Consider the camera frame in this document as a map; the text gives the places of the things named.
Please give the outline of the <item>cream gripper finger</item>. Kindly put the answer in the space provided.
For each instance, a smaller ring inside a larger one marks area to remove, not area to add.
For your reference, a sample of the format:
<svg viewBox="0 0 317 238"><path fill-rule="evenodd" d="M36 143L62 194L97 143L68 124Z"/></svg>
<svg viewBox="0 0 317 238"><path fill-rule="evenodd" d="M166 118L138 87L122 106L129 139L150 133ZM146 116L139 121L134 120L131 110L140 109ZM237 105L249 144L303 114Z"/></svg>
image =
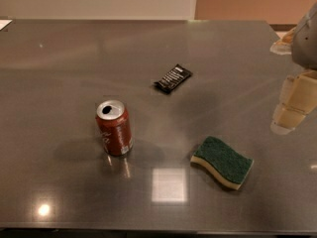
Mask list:
<svg viewBox="0 0 317 238"><path fill-rule="evenodd" d="M270 51L277 55L290 55L294 32L295 29L291 29L285 33L278 41L271 45Z"/></svg>
<svg viewBox="0 0 317 238"><path fill-rule="evenodd" d="M287 135L316 107L317 71L304 70L296 76L288 76L272 115L271 131L277 135Z"/></svg>

